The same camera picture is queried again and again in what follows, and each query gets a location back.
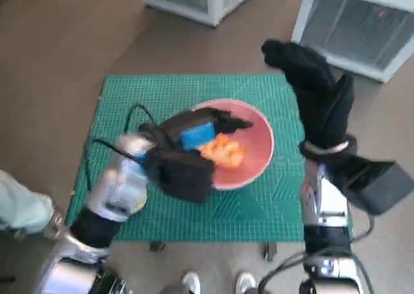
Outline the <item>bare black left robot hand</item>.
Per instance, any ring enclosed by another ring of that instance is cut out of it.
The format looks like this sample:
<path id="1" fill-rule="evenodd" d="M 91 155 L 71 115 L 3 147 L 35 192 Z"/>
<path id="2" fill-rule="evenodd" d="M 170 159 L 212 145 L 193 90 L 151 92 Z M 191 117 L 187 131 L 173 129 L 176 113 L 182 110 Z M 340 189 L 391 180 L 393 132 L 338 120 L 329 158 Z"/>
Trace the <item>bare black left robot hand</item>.
<path id="1" fill-rule="evenodd" d="M 163 121 L 160 127 L 180 148 L 189 151 L 212 142 L 218 134 L 233 134 L 253 124 L 233 116 L 228 110 L 204 107 L 178 113 Z"/>

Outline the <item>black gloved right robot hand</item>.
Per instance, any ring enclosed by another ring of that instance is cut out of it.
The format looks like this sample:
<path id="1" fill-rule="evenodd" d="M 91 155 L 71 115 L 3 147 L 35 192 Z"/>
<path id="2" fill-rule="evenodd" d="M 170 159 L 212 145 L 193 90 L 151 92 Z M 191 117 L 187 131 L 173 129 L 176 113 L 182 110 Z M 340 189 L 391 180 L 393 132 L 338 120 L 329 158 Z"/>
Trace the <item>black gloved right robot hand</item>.
<path id="1" fill-rule="evenodd" d="M 284 72 L 296 95 L 305 140 L 321 149 L 343 143 L 354 102 L 353 77 L 335 79 L 325 57 L 293 42 L 268 39 L 261 51 L 268 66 Z"/>

